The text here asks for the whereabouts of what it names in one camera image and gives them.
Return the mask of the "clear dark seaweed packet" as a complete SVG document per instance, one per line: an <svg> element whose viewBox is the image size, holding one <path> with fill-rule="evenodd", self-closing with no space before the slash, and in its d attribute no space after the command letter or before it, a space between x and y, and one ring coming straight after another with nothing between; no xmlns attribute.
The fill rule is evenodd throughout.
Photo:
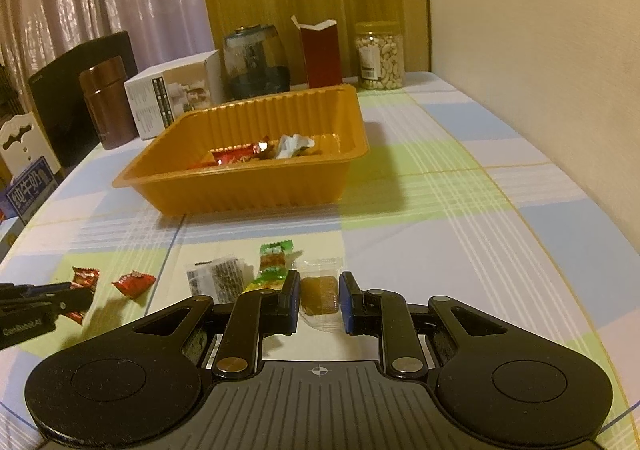
<svg viewBox="0 0 640 450"><path fill-rule="evenodd" d="M204 295L215 304L232 304L253 279L253 267L234 256L186 267L186 280L193 296Z"/></svg>

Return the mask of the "yellow candy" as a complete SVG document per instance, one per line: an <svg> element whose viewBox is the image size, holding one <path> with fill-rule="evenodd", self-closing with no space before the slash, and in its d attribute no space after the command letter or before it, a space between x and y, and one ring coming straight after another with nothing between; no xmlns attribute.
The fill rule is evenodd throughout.
<svg viewBox="0 0 640 450"><path fill-rule="evenodd" d="M246 288L244 288L244 293L257 291L257 290L275 290L279 291L283 288L285 284L286 278L274 278L274 279L265 279L258 278L250 282Z"/></svg>

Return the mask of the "silver green snack bag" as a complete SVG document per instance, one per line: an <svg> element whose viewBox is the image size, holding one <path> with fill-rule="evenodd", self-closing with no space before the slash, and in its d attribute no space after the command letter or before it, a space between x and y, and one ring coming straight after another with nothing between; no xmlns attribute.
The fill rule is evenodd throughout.
<svg viewBox="0 0 640 450"><path fill-rule="evenodd" d="M315 146L316 143L310 137L299 134L294 134L293 136L283 135L278 141L274 158L276 160L295 158Z"/></svg>

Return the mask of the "dark red open carton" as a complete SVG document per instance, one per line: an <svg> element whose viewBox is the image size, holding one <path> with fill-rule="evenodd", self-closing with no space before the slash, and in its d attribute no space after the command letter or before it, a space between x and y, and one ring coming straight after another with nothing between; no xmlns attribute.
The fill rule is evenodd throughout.
<svg viewBox="0 0 640 450"><path fill-rule="evenodd" d="M328 19L317 24L301 24L295 16L291 20L299 30L308 87L341 85L343 75L337 22Z"/></svg>

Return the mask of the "orange plastic tray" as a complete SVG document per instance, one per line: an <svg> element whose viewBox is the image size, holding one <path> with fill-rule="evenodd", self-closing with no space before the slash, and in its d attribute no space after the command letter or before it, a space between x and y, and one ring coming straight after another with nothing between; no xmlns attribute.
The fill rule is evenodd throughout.
<svg viewBox="0 0 640 450"><path fill-rule="evenodd" d="M331 204L368 151L356 89L343 84L184 114L113 184L171 217Z"/></svg>

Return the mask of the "dark glass jar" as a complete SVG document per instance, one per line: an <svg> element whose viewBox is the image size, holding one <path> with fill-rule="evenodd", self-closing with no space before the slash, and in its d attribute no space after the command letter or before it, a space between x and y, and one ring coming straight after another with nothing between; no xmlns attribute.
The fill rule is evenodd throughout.
<svg viewBox="0 0 640 450"><path fill-rule="evenodd" d="M258 24L224 38L224 67L236 100L288 92L291 72L277 28Z"/></svg>

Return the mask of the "large red snack packet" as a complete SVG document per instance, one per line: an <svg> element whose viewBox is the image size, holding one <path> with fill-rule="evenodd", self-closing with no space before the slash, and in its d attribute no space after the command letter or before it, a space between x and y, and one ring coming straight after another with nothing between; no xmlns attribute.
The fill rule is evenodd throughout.
<svg viewBox="0 0 640 450"><path fill-rule="evenodd" d="M244 163L254 158L254 144L242 144L237 147L226 147L207 151L203 157L191 165L191 168L207 168Z"/></svg>

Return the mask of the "brown metal thermos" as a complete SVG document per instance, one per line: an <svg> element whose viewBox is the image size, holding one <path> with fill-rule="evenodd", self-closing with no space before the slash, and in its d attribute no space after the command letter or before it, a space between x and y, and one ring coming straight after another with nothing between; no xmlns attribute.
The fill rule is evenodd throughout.
<svg viewBox="0 0 640 450"><path fill-rule="evenodd" d="M126 71L119 56L79 74L79 84L100 143L112 150L138 136L125 92Z"/></svg>

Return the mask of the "white product box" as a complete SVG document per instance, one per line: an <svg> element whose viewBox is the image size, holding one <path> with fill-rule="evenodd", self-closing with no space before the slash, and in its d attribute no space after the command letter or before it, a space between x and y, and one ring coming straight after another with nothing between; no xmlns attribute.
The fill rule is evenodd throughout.
<svg viewBox="0 0 640 450"><path fill-rule="evenodd" d="M155 138L183 114L227 100L219 50L150 66L126 80L124 88L143 140Z"/></svg>

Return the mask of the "white wooden chair back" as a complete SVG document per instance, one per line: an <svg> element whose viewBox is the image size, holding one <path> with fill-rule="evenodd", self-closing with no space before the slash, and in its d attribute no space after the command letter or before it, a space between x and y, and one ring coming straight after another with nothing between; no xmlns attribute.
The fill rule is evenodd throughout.
<svg viewBox="0 0 640 450"><path fill-rule="evenodd" d="M49 158L50 146L35 114L16 114L1 125L1 179L7 186L40 156Z"/></svg>

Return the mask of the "blue milk carton box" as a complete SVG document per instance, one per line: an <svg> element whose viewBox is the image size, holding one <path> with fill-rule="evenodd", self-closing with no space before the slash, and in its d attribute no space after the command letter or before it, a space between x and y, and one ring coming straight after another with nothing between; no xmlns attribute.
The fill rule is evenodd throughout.
<svg viewBox="0 0 640 450"><path fill-rule="evenodd" d="M6 218L18 217L27 224L56 188L54 173L40 156L1 191L1 211Z"/></svg>

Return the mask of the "green candy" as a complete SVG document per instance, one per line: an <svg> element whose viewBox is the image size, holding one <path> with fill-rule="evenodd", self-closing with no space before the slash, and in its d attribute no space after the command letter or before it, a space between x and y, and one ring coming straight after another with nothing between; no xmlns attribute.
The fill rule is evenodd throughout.
<svg viewBox="0 0 640 450"><path fill-rule="evenodd" d="M262 244L259 249L259 274L262 280L281 280L288 274L288 259L293 253L293 241L282 240Z"/></svg>

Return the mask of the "small red candy packet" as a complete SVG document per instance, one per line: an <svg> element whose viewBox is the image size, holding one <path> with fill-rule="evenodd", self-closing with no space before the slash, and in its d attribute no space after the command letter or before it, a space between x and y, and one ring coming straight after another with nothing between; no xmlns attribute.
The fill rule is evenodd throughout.
<svg viewBox="0 0 640 450"><path fill-rule="evenodd" d="M70 288L72 290L82 288L83 290L87 290L87 293L82 293L80 296L82 299L81 307L66 310L64 316L81 326L92 305L101 273L100 270L96 268L81 268L76 266L73 266L73 272L74 276Z"/></svg>

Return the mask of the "tiny red candy packet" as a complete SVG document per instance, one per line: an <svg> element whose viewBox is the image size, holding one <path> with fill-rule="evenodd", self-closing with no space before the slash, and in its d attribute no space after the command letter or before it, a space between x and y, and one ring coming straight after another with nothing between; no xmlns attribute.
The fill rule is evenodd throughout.
<svg viewBox="0 0 640 450"><path fill-rule="evenodd" d="M260 160L270 160L276 156L278 140L262 140L254 144L254 157Z"/></svg>

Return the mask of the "clear brown candy packet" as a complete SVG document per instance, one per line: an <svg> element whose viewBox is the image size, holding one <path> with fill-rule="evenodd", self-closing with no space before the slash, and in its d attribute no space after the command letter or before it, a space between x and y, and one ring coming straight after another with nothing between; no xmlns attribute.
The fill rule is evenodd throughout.
<svg viewBox="0 0 640 450"><path fill-rule="evenodd" d="M300 318L311 329L343 333L340 305L341 257L299 259L294 268L300 275Z"/></svg>

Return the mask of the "clear jar of nuts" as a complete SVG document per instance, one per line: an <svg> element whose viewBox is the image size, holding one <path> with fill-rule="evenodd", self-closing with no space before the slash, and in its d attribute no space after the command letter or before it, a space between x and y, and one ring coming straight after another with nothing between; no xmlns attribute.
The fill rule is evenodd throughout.
<svg viewBox="0 0 640 450"><path fill-rule="evenodd" d="M405 79L404 38L396 21L355 24L359 81L364 89L399 89Z"/></svg>

